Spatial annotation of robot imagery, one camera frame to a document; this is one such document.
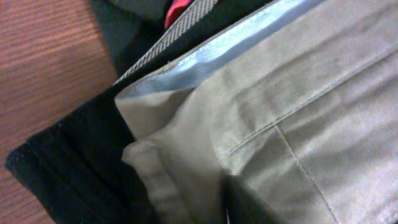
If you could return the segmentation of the khaki green shorts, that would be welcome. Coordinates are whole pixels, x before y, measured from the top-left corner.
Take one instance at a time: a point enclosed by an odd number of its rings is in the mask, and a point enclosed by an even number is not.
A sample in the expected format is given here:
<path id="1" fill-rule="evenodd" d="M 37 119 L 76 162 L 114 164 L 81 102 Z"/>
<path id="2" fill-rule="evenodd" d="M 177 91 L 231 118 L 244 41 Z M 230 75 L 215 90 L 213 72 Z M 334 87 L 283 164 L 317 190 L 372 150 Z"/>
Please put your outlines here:
<path id="1" fill-rule="evenodd" d="M 396 223 L 397 1 L 277 1 L 115 98 L 162 223 Z"/>

